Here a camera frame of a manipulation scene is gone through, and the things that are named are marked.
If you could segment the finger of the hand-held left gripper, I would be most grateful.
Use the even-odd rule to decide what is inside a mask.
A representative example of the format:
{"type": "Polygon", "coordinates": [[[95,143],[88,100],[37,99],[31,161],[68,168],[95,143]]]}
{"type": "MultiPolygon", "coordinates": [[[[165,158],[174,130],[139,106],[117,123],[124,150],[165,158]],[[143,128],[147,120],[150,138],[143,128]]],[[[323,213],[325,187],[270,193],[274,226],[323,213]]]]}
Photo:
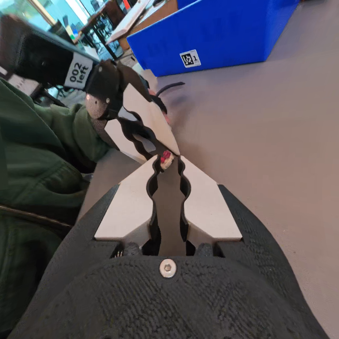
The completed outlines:
{"type": "Polygon", "coordinates": [[[104,130],[117,150],[137,162],[147,162],[153,156],[159,156],[151,134],[137,121],[117,118],[108,121],[104,130]]]}
{"type": "Polygon", "coordinates": [[[167,123],[162,110],[153,102],[148,101],[129,83],[123,92],[123,107],[133,115],[137,122],[150,132],[155,139],[175,155],[180,155],[172,129],[167,123]]]}

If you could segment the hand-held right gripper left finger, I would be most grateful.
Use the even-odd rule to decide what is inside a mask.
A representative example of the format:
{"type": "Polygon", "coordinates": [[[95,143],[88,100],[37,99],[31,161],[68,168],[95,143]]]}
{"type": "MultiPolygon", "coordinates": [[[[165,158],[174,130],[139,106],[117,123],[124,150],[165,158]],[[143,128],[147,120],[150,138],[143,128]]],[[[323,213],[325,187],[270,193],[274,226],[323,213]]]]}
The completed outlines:
{"type": "Polygon", "coordinates": [[[153,156],[122,180],[94,235],[98,241],[135,243],[144,255],[157,256],[161,244],[156,203],[160,156],[153,156]]]}

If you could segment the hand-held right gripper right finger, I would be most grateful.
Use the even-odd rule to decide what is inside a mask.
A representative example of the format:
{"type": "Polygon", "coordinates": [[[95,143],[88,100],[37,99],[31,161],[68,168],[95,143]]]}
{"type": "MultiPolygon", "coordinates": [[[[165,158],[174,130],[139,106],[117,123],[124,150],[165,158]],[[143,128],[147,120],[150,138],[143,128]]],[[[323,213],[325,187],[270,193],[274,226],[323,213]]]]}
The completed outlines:
{"type": "Polygon", "coordinates": [[[178,158],[180,235],[186,255],[193,256],[201,244],[239,242],[243,236],[219,184],[184,156],[178,158]]]}

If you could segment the white and red lego assembly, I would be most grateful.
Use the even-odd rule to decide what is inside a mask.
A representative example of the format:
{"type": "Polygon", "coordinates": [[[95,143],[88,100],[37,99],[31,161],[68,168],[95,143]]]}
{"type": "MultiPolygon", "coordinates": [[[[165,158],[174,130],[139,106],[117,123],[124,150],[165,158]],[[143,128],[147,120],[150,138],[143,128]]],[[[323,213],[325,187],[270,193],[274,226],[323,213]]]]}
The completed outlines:
{"type": "Polygon", "coordinates": [[[160,166],[163,171],[165,171],[167,168],[169,168],[175,159],[175,155],[169,151],[165,150],[160,158],[160,166]]]}

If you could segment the person's left forearm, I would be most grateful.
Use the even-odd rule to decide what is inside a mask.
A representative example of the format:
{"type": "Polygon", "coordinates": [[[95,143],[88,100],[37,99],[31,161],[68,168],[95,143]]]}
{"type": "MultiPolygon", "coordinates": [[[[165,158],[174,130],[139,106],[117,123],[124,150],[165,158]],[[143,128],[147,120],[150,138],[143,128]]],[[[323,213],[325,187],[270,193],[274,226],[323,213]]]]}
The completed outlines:
{"type": "Polygon", "coordinates": [[[85,106],[76,104],[66,108],[34,104],[34,108],[61,143],[64,158],[81,173],[94,172],[98,161],[111,147],[95,130],[85,106]]]}

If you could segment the person's left hand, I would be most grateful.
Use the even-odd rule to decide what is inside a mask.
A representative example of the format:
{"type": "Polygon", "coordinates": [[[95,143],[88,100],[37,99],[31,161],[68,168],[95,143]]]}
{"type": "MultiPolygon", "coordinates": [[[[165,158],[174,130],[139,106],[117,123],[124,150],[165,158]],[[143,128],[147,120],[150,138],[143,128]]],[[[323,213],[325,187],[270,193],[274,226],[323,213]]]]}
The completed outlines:
{"type": "Polygon", "coordinates": [[[163,103],[161,98],[158,95],[156,95],[156,93],[153,90],[148,89],[148,92],[150,94],[152,102],[154,102],[161,109],[162,114],[163,114],[167,124],[170,125],[170,120],[169,120],[169,117],[168,117],[168,114],[167,114],[167,108],[166,108],[165,104],[163,103]]]}

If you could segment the wooden desk with black legs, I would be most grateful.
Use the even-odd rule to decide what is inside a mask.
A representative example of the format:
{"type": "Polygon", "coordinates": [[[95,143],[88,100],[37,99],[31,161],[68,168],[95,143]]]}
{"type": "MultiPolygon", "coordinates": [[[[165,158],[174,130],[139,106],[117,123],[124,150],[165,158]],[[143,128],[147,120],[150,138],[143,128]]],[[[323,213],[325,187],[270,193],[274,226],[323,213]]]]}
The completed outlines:
{"type": "Polygon", "coordinates": [[[80,29],[77,42],[94,48],[99,57],[108,56],[109,59],[118,60],[124,53],[123,49],[117,40],[108,40],[124,17],[125,13],[118,1],[104,2],[80,29]]]}

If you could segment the white-topped wooden desk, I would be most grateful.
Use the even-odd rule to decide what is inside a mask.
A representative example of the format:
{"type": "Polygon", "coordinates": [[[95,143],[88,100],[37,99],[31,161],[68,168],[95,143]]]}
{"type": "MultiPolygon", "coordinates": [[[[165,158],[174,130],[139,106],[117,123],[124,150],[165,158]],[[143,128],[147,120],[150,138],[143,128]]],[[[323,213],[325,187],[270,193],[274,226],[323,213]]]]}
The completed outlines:
{"type": "Polygon", "coordinates": [[[123,51],[126,51],[129,49],[128,36],[178,11],[178,1],[176,0],[160,1],[157,5],[154,5],[155,2],[151,0],[137,1],[114,29],[105,45],[108,47],[110,43],[118,41],[123,51]]]}

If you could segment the person's green jacket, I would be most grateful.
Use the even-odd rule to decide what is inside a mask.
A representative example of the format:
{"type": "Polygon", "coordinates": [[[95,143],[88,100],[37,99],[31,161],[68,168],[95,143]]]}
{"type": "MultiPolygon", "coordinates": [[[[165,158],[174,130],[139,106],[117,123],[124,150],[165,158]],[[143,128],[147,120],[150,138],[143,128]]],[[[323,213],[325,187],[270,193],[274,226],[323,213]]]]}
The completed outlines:
{"type": "Polygon", "coordinates": [[[1,338],[30,303],[89,183],[31,98],[1,79],[1,338]]]}

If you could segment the blue plastic bin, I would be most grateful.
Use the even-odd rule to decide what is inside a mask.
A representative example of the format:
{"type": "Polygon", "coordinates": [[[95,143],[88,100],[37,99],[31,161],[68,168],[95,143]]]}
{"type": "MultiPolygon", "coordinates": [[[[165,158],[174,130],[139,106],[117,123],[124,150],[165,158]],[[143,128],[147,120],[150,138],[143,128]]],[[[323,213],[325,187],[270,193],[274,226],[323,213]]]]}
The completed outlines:
{"type": "Polygon", "coordinates": [[[156,77],[266,61],[297,0],[177,1],[173,14],[127,37],[156,77]]]}

